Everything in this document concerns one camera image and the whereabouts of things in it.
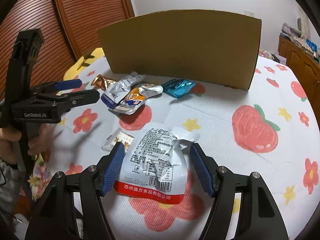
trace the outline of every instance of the blue foil wrapper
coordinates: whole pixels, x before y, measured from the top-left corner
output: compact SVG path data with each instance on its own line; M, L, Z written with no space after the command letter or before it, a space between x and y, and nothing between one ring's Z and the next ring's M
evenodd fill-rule
M175 98L179 98L188 93L195 85L195 82L191 82L187 79L175 78L164 83L162 87L164 92L167 92Z

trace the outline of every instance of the sleeve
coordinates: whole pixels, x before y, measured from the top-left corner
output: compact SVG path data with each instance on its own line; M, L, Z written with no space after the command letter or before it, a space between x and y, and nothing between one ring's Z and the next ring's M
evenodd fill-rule
M0 185L4 183L4 177L6 180L6 184L0 186L0 208L12 213L19 197L22 176L18 169L14 169L2 160L0 160L0 167L2 170Z

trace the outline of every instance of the white candy wrapper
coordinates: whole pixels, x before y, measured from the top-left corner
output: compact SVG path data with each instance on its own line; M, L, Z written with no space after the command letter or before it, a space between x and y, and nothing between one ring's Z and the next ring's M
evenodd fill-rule
M135 136L124 157L115 190L165 204L180 203L188 176L182 149L199 137L197 133L179 127L147 123Z
M108 137L106 143L101 147L101 149L108 152L107 155L109 155L116 143L122 142L124 144L124 152L127 152L133 138L133 136L123 132L121 128L118 128L112 135Z
M131 87L141 82L146 75L138 75L132 72L116 83L110 85L102 94L101 100L110 108L114 109L116 105L130 92Z

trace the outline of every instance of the red label strip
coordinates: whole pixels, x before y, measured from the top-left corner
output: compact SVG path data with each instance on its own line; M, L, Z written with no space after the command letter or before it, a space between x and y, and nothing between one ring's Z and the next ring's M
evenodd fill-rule
M117 192L121 194L132 197L149 198L164 204L179 204L184 197L184 194L167 195L154 189L138 186L136 187L134 185L126 184L117 180L113 187Z

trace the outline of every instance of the snack wrapper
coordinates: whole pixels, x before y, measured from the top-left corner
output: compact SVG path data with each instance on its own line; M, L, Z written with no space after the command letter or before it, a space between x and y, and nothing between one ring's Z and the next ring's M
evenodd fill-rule
M117 142L124 144L124 152L126 153L134 137L118 128L112 135L110 135L106 143L101 147L102 150L106 151L109 155L113 147Z
M154 84L134 88L112 110L122 114L133 114L140 106L145 104L147 98L159 95L162 91L162 86Z
M117 192L178 204L184 198L188 170L182 149L199 134L149 122L135 135L114 184Z
M110 109L114 109L116 105L130 92L131 87L141 82L146 75L138 75L132 72L116 83L110 85L108 89L102 94L101 100Z
M113 85L116 83L115 80L109 79L107 77L104 77L102 75L98 75L94 78L94 80L91 82L92 86L97 86L101 88L102 90L107 90L110 85Z
M188 93L195 85L196 82L191 82L187 79L172 79L164 83L162 87L168 94L179 98Z

